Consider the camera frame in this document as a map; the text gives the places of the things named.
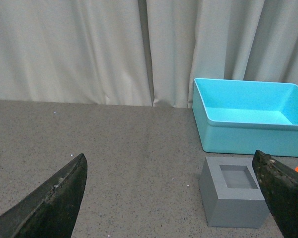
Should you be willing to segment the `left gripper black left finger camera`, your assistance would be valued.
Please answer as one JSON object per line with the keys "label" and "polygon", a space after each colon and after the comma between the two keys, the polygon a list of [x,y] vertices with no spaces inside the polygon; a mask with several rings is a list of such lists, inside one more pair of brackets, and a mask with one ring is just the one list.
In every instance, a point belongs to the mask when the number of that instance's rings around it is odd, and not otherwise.
{"label": "left gripper black left finger camera", "polygon": [[87,159],[79,154],[0,215],[0,238],[70,238],[86,180]]}

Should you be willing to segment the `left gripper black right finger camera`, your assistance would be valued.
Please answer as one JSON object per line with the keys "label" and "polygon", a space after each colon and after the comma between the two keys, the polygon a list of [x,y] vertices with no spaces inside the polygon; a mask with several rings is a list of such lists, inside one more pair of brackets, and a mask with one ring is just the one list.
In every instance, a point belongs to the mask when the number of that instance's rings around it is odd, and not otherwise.
{"label": "left gripper black right finger camera", "polygon": [[256,150],[252,167],[260,190],[285,238],[298,238],[298,172]]}

